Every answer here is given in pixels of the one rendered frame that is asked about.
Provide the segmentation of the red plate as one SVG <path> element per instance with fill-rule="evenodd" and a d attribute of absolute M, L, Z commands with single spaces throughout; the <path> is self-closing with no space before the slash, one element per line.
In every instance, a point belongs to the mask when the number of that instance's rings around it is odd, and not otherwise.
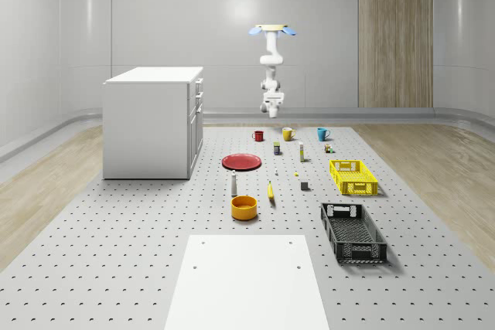
<path fill-rule="evenodd" d="M 261 166 L 261 159 L 251 154 L 232 154 L 222 159 L 222 166 L 236 171 L 249 171 Z"/>

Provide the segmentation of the yellow bowl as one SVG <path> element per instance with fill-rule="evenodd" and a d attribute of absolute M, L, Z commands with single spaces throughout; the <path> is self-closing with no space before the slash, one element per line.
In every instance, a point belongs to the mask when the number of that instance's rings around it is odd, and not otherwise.
<path fill-rule="evenodd" d="M 256 217 L 257 200 L 252 196 L 236 196 L 231 200 L 231 215 L 238 220 L 250 220 Z"/>

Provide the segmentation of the yellow basket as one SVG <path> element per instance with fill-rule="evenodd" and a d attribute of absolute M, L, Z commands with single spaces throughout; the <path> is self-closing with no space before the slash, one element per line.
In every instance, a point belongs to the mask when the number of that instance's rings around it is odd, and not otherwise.
<path fill-rule="evenodd" d="M 361 160 L 330 160 L 329 172 L 343 195 L 377 195 L 378 181 Z"/>

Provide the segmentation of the white cabinet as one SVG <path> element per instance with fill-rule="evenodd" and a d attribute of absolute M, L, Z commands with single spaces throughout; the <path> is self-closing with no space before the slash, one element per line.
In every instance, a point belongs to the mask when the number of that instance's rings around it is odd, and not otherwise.
<path fill-rule="evenodd" d="M 103 92 L 103 176 L 189 179 L 203 141 L 201 66 L 136 67 Z"/>

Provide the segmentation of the dark grey basket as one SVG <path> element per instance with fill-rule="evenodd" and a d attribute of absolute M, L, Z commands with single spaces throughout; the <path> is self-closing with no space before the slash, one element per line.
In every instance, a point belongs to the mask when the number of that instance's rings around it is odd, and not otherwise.
<path fill-rule="evenodd" d="M 336 259 L 346 263 L 382 263 L 387 242 L 361 204 L 322 202 L 320 217 Z"/>

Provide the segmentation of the white board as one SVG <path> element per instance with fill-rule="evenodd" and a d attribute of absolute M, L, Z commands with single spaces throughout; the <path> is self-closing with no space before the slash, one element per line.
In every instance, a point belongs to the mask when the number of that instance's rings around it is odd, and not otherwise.
<path fill-rule="evenodd" d="M 165 330 L 329 330 L 305 237 L 190 236 Z"/>

